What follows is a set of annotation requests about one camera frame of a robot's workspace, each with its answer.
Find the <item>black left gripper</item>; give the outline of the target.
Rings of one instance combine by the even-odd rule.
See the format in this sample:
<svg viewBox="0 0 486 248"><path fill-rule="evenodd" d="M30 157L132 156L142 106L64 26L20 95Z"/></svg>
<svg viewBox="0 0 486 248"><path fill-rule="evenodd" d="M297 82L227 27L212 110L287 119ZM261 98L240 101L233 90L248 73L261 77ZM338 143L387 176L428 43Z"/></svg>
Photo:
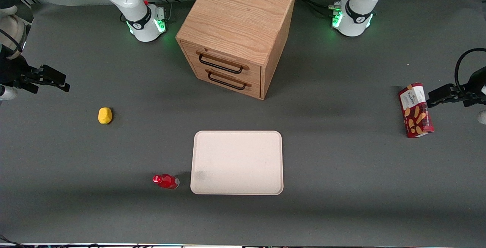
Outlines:
<svg viewBox="0 0 486 248"><path fill-rule="evenodd" d="M463 92L458 92L453 84L446 84L437 89L428 92L427 106L433 108L439 104L454 103L456 96L464 107L470 107L475 104L486 105L486 67L483 67L472 73L468 82L462 85Z"/></svg>

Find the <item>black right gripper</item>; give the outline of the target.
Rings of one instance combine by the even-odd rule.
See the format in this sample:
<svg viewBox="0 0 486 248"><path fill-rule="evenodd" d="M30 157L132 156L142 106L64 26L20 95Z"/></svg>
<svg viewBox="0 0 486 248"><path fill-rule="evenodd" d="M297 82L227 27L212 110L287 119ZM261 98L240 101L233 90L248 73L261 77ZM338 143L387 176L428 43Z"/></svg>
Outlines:
<svg viewBox="0 0 486 248"><path fill-rule="evenodd" d="M6 56L0 58L0 83L2 85L14 87L13 82L21 77L22 74L31 73L35 67L28 65L24 57L18 56L14 59L7 59ZM64 92L69 92L71 86L66 82L66 75L47 65L38 68L40 85L57 87ZM15 88L23 89L30 93L37 94L39 87L29 82L15 82Z"/></svg>

